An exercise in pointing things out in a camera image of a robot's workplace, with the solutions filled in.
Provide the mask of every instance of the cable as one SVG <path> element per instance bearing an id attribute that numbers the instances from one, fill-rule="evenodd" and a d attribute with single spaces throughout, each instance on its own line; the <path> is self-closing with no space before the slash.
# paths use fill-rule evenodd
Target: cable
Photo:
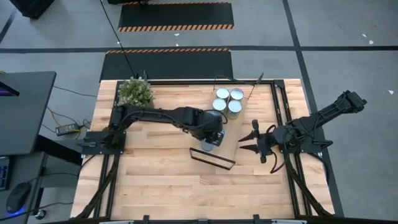
<path id="1" fill-rule="evenodd" d="M 48 207 L 53 206 L 53 205 L 71 205 L 71 204 L 73 204 L 73 202 L 68 202 L 68 203 L 64 203 L 64 202 L 51 203 L 51 204 L 49 204 L 49 205 L 44 205 L 44 206 L 41 206 L 41 207 L 39 207 L 39 208 L 34 208 L 34 209 L 29 210 L 29 211 L 27 211 L 27 212 L 22 212 L 22 213 L 20 213 L 20 214 L 18 214 L 18 215 L 13 215 L 13 216 L 11 216 L 11 217 L 2 218 L 2 219 L 0 219 L 0 222 L 6 221 L 6 220 L 10 220 L 10 219 L 15 218 L 15 217 L 19 217 L 19 216 L 21 216 L 21 215 L 26 215 L 26 214 L 29 214 L 30 212 L 37 212 L 37 211 L 39 211 L 39 210 L 41 210 L 41 209 L 48 208 Z"/>
<path id="2" fill-rule="evenodd" d="M 45 176 L 48 176 L 48 175 L 59 175 L 59 174 L 73 175 L 73 176 L 75 176 L 75 177 L 78 177 L 78 175 L 76 175 L 76 174 L 69 174 L 69 173 L 53 173 L 53 174 L 44 174 L 44 175 L 40 175 L 40 176 L 38 176 L 38 177 L 35 177 L 35 178 L 31 179 L 30 181 L 35 180 L 35 179 L 39 179 L 39 178 L 41 178 L 41 177 L 45 177 Z"/>
<path id="3" fill-rule="evenodd" d="M 273 174 L 273 173 L 278 172 L 285 165 L 285 161 L 278 168 L 275 169 L 276 164 L 278 163 L 278 158 L 276 156 L 276 153 L 274 153 L 274 151 L 271 150 L 271 153 L 275 156 L 275 163 L 274 163 L 274 166 L 272 167 L 272 169 L 270 171 L 270 173 Z"/>
<path id="4" fill-rule="evenodd" d="M 284 140 L 283 140 L 283 141 L 284 141 L 284 150 L 287 150 L 286 136 L 287 136 L 287 133 L 289 133 L 289 131 L 290 131 L 291 129 L 303 131 L 306 135 L 308 135 L 308 136 L 311 138 L 311 134 L 308 133 L 308 131 L 306 131 L 306 130 L 302 130 L 302 129 L 300 129 L 300 128 L 295 128 L 295 127 L 288 127 L 287 131 L 286 131 L 285 134 L 284 134 Z M 283 162 L 278 168 L 275 169 L 276 164 L 277 164 L 277 156 L 276 156 L 276 154 L 275 154 L 274 152 L 272 152 L 272 153 L 273 153 L 273 155 L 275 156 L 275 164 L 274 164 L 273 168 L 271 169 L 270 173 L 271 173 L 271 174 L 274 174 L 274 173 L 278 172 L 278 171 L 286 164 L 287 158 L 285 158 L 285 159 L 284 159 L 284 162 Z"/>
<path id="5" fill-rule="evenodd" d="M 61 117 L 64 117 L 64 118 L 68 118 L 68 119 L 70 119 L 71 121 L 73 121 L 77 126 L 79 126 L 78 123 L 77 123 L 73 118 L 70 118 L 70 117 L 65 116 L 65 115 L 62 115 L 62 114 L 58 114 L 58 113 L 54 112 L 53 110 L 51 110 L 49 107 L 47 107 L 47 109 L 49 109 L 49 111 L 50 111 L 52 114 L 56 114 L 56 115 L 61 116 Z"/>
<path id="6" fill-rule="evenodd" d="M 287 133 L 289 133 L 289 130 L 287 130 L 286 132 L 285 132 L 285 134 L 284 134 L 284 150 L 287 150 L 287 146 L 286 146 L 286 136 L 287 136 Z M 273 166 L 273 168 L 271 169 L 271 171 L 270 171 L 270 174 L 274 174 L 274 173 L 276 173 L 276 172 L 278 172 L 284 165 L 285 165 L 285 163 L 286 163 L 286 161 L 287 161 L 287 158 L 285 158 L 284 159 L 284 162 L 278 167 L 278 168 L 276 168 L 275 169 L 275 166 L 276 166 L 276 163 L 277 163 L 277 156 L 276 156 L 276 154 L 274 153 L 274 156 L 275 156 L 275 164 L 274 164 L 274 166 Z"/>
<path id="7" fill-rule="evenodd" d="M 135 111 L 135 112 L 132 112 L 132 113 L 127 114 L 127 115 L 122 119 L 122 121 L 120 122 L 119 131 L 125 129 L 124 123 L 125 123 L 129 118 L 131 118 L 132 115 L 139 114 L 139 113 L 147 113 L 147 114 L 154 114 L 154 115 L 165 116 L 165 117 L 167 117 L 167 118 L 170 118 L 170 119 L 171 119 L 172 121 L 174 121 L 175 123 L 181 125 L 183 128 L 190 128 L 190 129 L 201 128 L 201 127 L 204 127 L 204 126 L 206 126 L 206 125 L 208 125 L 208 124 L 211 124 L 211 123 L 213 122 L 213 121 L 209 121 L 209 122 L 200 124 L 200 125 L 198 125 L 198 126 L 190 126 L 190 125 L 186 125 L 186 124 L 183 124 L 183 123 L 179 122 L 178 120 L 176 120 L 176 119 L 173 118 L 172 116 L 170 116 L 170 115 L 168 115 L 168 114 L 165 114 L 165 113 L 140 110 L 140 111 Z"/>
<path id="8" fill-rule="evenodd" d="M 49 107 L 47 107 L 47 109 L 50 111 L 50 114 L 52 116 L 52 119 L 56 122 L 56 124 L 58 125 L 58 127 L 61 127 L 62 125 L 58 122 L 58 120 L 55 118 L 54 116 L 54 111 L 52 111 Z"/>
<path id="9" fill-rule="evenodd" d="M 225 123 L 223 123 L 223 124 L 228 124 L 228 118 L 225 116 L 225 114 L 224 114 L 223 112 L 221 112 L 221 111 L 219 111 L 219 110 L 214 110 L 214 109 L 212 109 L 212 110 L 205 110 L 204 112 L 206 112 L 206 111 L 215 111 L 215 112 L 220 113 L 220 114 L 223 115 L 223 117 L 225 118 Z"/>
<path id="10" fill-rule="evenodd" d="M 82 94 L 82 93 L 78 93 L 78 92 L 75 92 L 75 91 L 72 91 L 72 90 L 67 90 L 67 89 L 65 89 L 65 88 L 61 88 L 61 87 L 57 87 L 57 86 L 53 86 L 54 88 L 58 88 L 58 89 L 60 89 L 60 90 L 65 90 L 65 91 L 68 91 L 68 92 L 71 92 L 71 93 L 74 93 L 74 94 L 77 94 L 77 95 L 81 95 L 81 96 L 90 96 L 90 97 L 95 97 L 95 98 L 97 98 L 97 96 L 95 96 L 95 95 L 90 95 L 90 94 Z"/>
<path id="11" fill-rule="evenodd" d="M 95 155 L 92 155 L 90 158 L 88 158 L 88 159 L 86 160 L 86 162 L 84 162 L 84 163 L 81 165 L 81 167 L 80 167 L 80 169 L 79 169 L 79 174 L 80 174 L 82 168 L 87 164 L 87 162 L 89 162 L 90 160 L 92 160 L 92 158 L 94 158 L 94 157 L 95 157 Z"/>
<path id="12" fill-rule="evenodd" d="M 47 127 L 46 125 L 42 124 L 43 127 L 47 128 L 49 131 L 51 131 L 52 133 L 56 133 L 55 131 L 51 130 L 49 127 Z"/>
<path id="13" fill-rule="evenodd" d="M 91 128 L 91 122 L 88 121 L 87 119 L 83 119 L 83 126 L 86 127 L 86 128 L 88 128 L 88 129 L 90 129 L 90 128 Z"/>
<path id="14" fill-rule="evenodd" d="M 323 166 L 325 168 L 326 182 L 329 184 L 329 168 L 328 168 L 328 164 L 326 163 L 326 161 L 322 157 L 320 157 L 318 154 L 315 154 L 315 153 L 308 153 L 308 154 L 323 163 Z"/>
<path id="15" fill-rule="evenodd" d="M 121 42 L 120 39 L 119 39 L 118 34 L 116 33 L 116 31 L 115 31 L 114 28 L 113 28 L 113 25 L 112 25 L 111 20 L 109 19 L 108 13 L 106 13 L 106 10 L 105 10 L 104 4 L 102 3 L 102 0 L 99 0 L 99 1 L 100 1 L 100 3 L 101 3 L 102 9 L 104 10 L 104 13 L 105 13 L 106 18 L 107 18 L 109 24 L 110 24 L 111 27 L 112 27 L 112 31 L 113 31 L 114 35 L 116 36 L 116 38 L 117 38 L 117 40 L 118 40 L 118 42 L 119 42 L 120 48 L 122 48 L 122 51 L 123 51 L 123 54 L 124 54 L 124 58 L 126 59 L 126 62 L 127 62 L 127 64 L 129 65 L 129 68 L 130 68 L 130 70 L 131 70 L 132 76 L 133 76 L 134 78 L 138 78 L 138 74 L 137 74 L 137 76 L 136 76 L 136 73 L 134 72 L 134 70 L 133 70 L 132 67 L 131 67 L 130 61 L 129 61 L 129 59 L 127 58 L 127 55 L 126 55 L 126 51 L 124 50 L 124 47 L 123 47 L 123 45 L 122 45 L 122 42 Z"/>
<path id="16" fill-rule="evenodd" d="M 80 137 L 81 128 L 84 127 L 85 125 L 80 126 L 73 118 L 70 118 L 70 117 L 65 116 L 65 115 L 62 115 L 62 114 L 58 114 L 58 113 L 54 112 L 53 110 L 51 110 L 48 106 L 47 106 L 47 109 L 50 111 L 53 120 L 56 122 L 56 124 L 57 124 L 59 127 L 62 127 L 63 125 L 61 125 L 61 124 L 58 122 L 58 120 L 55 118 L 54 115 L 58 115 L 58 116 L 61 116 L 61 117 L 64 117 L 64 118 L 68 118 L 68 119 L 70 119 L 71 121 L 73 121 L 73 122 L 79 127 L 79 129 L 74 130 L 74 131 L 76 131 L 76 132 L 78 133 L 78 135 L 77 135 L 77 137 L 76 137 L 75 139 L 78 139 L 78 138 Z"/>

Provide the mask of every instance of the green plant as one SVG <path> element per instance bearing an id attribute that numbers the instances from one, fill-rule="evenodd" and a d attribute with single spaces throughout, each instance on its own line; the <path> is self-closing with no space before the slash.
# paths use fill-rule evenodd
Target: green plant
<path id="1" fill-rule="evenodd" d="M 146 107 L 154 99 L 150 84 L 141 77 L 139 79 L 131 77 L 130 80 L 124 81 L 118 92 L 121 101 L 120 105 Z"/>

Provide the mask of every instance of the black metal frame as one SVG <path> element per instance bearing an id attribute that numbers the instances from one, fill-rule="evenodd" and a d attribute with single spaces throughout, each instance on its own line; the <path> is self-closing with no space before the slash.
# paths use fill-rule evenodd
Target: black metal frame
<path id="1" fill-rule="evenodd" d="M 197 153 L 200 153 L 200 154 L 203 154 L 203 155 L 206 155 L 206 156 L 210 156 L 210 157 L 214 157 L 214 158 L 216 158 L 216 159 L 220 159 L 220 160 L 225 161 L 225 162 L 230 162 L 230 163 L 231 163 L 231 167 L 222 166 L 222 165 L 216 164 L 216 163 L 214 163 L 214 162 L 209 162 L 209 161 L 206 161 L 206 160 L 204 160 L 204 159 L 197 158 L 197 157 L 195 157 L 195 156 L 192 155 L 192 152 L 197 152 Z M 205 163 L 207 163 L 207 164 L 210 164 L 210 165 L 213 165 L 213 166 L 217 166 L 217 167 L 219 167 L 219 168 L 223 168 L 223 169 L 226 169 L 226 170 L 232 169 L 232 167 L 233 167 L 233 166 L 235 165 L 235 163 L 236 163 L 235 161 L 232 161 L 232 160 L 229 160 L 229 159 L 225 159 L 225 158 L 223 158 L 223 157 L 216 156 L 216 155 L 213 155 L 213 154 L 204 152 L 204 151 L 200 151 L 200 150 L 194 149 L 194 148 L 192 148 L 192 147 L 189 148 L 189 153 L 190 153 L 190 155 L 191 155 L 191 159 L 194 159 L 194 160 L 197 160 L 197 161 L 200 161 L 200 162 L 205 162 Z"/>
<path id="2" fill-rule="evenodd" d="M 278 96 L 277 96 L 277 89 L 276 89 L 277 87 L 279 87 L 281 90 L 281 93 L 282 93 L 282 99 L 284 102 L 286 117 L 288 120 L 292 119 L 283 80 L 261 80 L 261 83 L 259 83 L 258 80 L 171 80 L 171 81 L 148 80 L 148 82 L 151 85 L 236 85 L 236 81 L 244 82 L 244 84 L 249 84 L 249 85 L 270 85 L 272 97 L 274 99 L 274 107 L 275 107 L 277 123 L 278 123 L 278 125 L 283 125 L 282 116 L 281 116 L 280 107 L 279 107 L 279 100 L 278 100 Z M 122 82 L 118 82 L 118 84 L 116 85 L 116 89 L 119 88 L 120 84 L 122 84 Z M 296 158 L 296 161 L 298 161 L 298 162 L 296 162 L 296 164 L 301 165 L 301 160 L 300 160 L 299 155 L 295 155 L 295 158 Z M 109 155 L 104 155 L 103 165 L 101 168 L 101 175 L 99 177 L 99 180 L 100 180 L 99 186 L 101 186 L 103 184 L 103 181 L 105 179 L 106 171 L 108 168 L 108 161 L 109 161 Z M 115 157 L 114 162 L 117 162 L 117 164 L 119 163 L 119 156 Z M 303 176 L 302 166 L 297 166 L 297 171 L 300 174 L 301 180 L 304 181 L 304 183 L 305 183 L 305 180 L 303 179 L 304 176 Z M 289 182 L 289 190 L 290 190 L 290 196 L 291 196 L 291 200 L 292 200 L 294 215 L 297 216 L 297 215 L 300 215 L 300 209 L 299 209 L 299 203 L 297 200 L 297 193 L 295 190 L 294 180 L 293 180 L 293 178 L 291 178 L 291 176 L 289 175 L 288 172 L 287 172 L 287 177 L 288 177 L 288 182 Z M 107 218 L 110 218 L 111 213 L 112 213 L 116 179 L 117 179 L 117 171 L 116 171 L 116 175 L 111 180 L 110 187 L 109 187 L 109 195 L 108 195 L 108 201 L 107 201 L 107 205 L 106 205 L 106 217 Z M 303 198 L 304 198 L 304 203 L 306 205 L 305 206 L 306 214 L 311 215 L 310 205 L 309 205 L 308 201 L 306 200 L 306 198 L 305 197 L 303 197 Z M 93 217 L 95 217 L 95 218 L 99 217 L 99 215 L 100 215 L 100 209 L 101 209 L 100 204 L 101 204 L 101 199 L 95 206 L 95 210 L 94 210 L 94 214 L 93 214 Z"/>

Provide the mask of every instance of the computer monitor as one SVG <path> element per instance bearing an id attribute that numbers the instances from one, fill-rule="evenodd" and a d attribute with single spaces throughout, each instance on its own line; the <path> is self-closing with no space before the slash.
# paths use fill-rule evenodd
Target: computer monitor
<path id="1" fill-rule="evenodd" d="M 0 96 L 19 96 L 19 92 L 0 82 Z"/>

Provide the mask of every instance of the wooden table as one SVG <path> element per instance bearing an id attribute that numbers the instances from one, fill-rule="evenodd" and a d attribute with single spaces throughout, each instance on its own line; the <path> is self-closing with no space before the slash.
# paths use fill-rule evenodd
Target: wooden table
<path id="1" fill-rule="evenodd" d="M 107 127 L 111 114 L 116 80 L 102 81 L 91 129 Z M 308 116 L 307 103 L 299 79 L 285 80 L 293 118 Z M 242 85 L 247 95 L 248 88 Z M 156 108 L 174 109 L 180 106 L 206 108 L 213 85 L 153 85 Z M 277 124 L 271 88 L 255 87 L 248 101 L 241 137 L 252 130 L 251 121 L 259 120 L 260 132 Z M 192 137 L 170 124 L 138 122 L 127 130 L 125 153 L 119 163 L 112 220 L 188 219 L 252 219 L 293 218 L 289 186 L 285 169 L 270 174 L 274 157 L 261 164 L 259 155 L 237 149 L 236 165 L 224 170 L 190 158 Z M 277 147 L 278 165 L 283 161 Z M 310 191 L 326 210 L 333 213 L 330 193 L 322 163 L 301 155 L 305 180 Z M 71 217 L 78 215 L 98 189 L 103 156 L 96 156 L 83 168 L 75 195 Z M 303 200 L 296 186 L 300 211 Z M 101 214 L 104 215 L 105 192 Z"/>

